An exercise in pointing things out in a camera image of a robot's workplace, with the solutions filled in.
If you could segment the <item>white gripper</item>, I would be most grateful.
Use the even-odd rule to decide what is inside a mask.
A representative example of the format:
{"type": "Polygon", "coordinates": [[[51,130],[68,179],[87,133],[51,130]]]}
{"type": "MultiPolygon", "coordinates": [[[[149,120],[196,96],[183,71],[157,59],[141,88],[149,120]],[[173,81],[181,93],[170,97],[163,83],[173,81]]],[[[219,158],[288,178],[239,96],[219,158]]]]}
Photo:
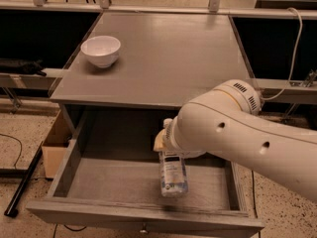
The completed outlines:
{"type": "Polygon", "coordinates": [[[178,116],[165,119],[163,126],[164,129],[155,138],[153,147],[155,152],[161,152],[167,148],[185,159],[198,158],[206,153],[195,143],[188,131],[183,129],[182,119],[178,116]]]}

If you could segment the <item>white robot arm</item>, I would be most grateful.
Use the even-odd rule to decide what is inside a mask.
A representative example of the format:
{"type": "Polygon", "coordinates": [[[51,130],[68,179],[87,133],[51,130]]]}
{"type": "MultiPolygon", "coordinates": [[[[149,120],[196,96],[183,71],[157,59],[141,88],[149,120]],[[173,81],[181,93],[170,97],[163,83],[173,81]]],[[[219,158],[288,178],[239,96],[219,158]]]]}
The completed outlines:
{"type": "Polygon", "coordinates": [[[261,101],[246,82],[228,80],[185,103],[164,123],[156,152],[184,158],[210,153],[317,201],[317,132],[259,116],[261,101]]]}

